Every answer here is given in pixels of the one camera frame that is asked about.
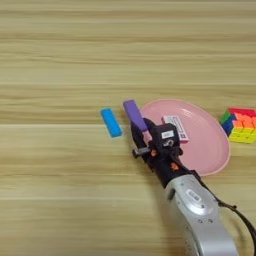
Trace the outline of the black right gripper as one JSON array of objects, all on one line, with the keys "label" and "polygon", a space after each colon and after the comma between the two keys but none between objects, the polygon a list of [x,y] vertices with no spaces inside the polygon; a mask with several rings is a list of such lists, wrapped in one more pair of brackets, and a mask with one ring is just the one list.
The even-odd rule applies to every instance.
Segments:
[{"label": "black right gripper", "polygon": [[[163,127],[156,125],[150,119],[144,118],[151,140],[156,142],[162,139]],[[131,134],[137,149],[133,150],[135,158],[141,157],[149,168],[156,174],[161,185],[166,187],[168,183],[184,175],[193,175],[200,179],[195,170],[185,167],[180,161],[183,154],[179,146],[167,146],[158,150],[156,147],[148,147],[144,142],[144,135],[135,123],[131,123]]]}]

